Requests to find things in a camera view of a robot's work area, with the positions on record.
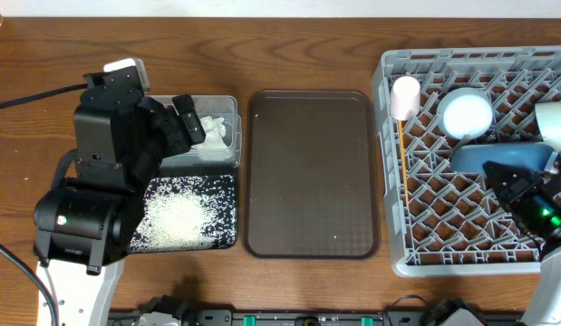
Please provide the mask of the white napkin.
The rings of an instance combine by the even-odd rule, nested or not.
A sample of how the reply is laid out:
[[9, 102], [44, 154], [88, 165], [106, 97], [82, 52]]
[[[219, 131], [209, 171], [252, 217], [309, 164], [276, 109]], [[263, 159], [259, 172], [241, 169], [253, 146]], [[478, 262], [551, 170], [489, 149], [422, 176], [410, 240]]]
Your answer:
[[223, 138], [226, 136], [225, 119], [206, 116], [200, 119], [201, 126], [206, 133], [203, 143], [196, 146], [197, 150], [220, 150], [226, 149], [227, 144]]

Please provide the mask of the dark blue plate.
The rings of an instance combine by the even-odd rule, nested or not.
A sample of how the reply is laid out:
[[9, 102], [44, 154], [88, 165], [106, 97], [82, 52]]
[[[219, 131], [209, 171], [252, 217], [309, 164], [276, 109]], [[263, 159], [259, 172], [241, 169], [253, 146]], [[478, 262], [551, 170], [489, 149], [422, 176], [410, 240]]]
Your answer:
[[533, 172], [543, 172], [554, 151], [549, 145], [536, 142], [466, 145], [453, 152], [450, 168], [462, 174], [484, 174], [483, 164], [494, 161]]

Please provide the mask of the mint green bowl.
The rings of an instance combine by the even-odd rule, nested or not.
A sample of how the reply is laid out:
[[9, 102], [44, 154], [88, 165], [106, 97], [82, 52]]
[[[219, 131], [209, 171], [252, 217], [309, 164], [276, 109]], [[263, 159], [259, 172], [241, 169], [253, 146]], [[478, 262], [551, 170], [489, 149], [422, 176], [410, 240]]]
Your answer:
[[537, 125], [542, 140], [555, 151], [561, 151], [561, 102], [538, 103]]

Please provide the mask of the light blue bowl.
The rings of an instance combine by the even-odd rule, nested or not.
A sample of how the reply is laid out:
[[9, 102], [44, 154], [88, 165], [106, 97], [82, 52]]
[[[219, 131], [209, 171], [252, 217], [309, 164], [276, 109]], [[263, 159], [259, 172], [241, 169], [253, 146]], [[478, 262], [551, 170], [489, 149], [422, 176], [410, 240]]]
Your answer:
[[449, 92], [440, 101], [437, 114], [440, 130], [453, 139], [477, 138], [489, 130], [493, 121], [488, 96], [474, 88]]

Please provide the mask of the wooden chopstick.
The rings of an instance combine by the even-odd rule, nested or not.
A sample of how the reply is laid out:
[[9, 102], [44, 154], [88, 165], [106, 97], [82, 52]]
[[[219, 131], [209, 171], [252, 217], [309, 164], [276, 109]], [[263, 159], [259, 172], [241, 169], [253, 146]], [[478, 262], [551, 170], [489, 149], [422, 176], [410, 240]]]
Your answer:
[[402, 128], [402, 121], [397, 120], [397, 128], [399, 134], [399, 150], [401, 156], [401, 174], [402, 174], [402, 181], [403, 181], [403, 193], [404, 193], [404, 201], [406, 207], [409, 209], [409, 194], [408, 194], [408, 180], [407, 180], [407, 168], [406, 168], [406, 158], [405, 158], [405, 147], [404, 147], [404, 138], [403, 138], [403, 128]]

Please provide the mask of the pink cup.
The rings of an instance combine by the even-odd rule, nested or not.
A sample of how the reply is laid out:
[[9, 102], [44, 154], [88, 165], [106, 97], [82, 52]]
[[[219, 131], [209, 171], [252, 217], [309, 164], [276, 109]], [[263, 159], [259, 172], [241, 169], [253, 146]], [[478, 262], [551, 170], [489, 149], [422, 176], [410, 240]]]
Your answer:
[[390, 97], [390, 115], [396, 120], [409, 120], [419, 112], [421, 85], [412, 76], [402, 76], [393, 83]]

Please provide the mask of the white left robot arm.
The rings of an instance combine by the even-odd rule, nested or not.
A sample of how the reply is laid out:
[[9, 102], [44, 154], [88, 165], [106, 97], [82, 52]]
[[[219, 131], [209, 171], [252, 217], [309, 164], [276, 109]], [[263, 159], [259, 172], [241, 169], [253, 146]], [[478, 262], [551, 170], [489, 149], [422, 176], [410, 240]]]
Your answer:
[[194, 101], [146, 96], [135, 68], [85, 75], [73, 114], [77, 148], [59, 162], [34, 210], [40, 325], [103, 325], [164, 158], [204, 141]]

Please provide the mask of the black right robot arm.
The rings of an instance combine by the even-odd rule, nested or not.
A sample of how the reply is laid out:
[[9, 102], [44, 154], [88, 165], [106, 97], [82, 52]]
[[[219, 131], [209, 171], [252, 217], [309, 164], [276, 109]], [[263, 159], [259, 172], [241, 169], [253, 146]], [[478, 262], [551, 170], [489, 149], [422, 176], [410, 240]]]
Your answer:
[[488, 161], [483, 169], [500, 206], [529, 234], [544, 240], [539, 250], [540, 280], [518, 322], [561, 326], [561, 171], [545, 180], [531, 170]]

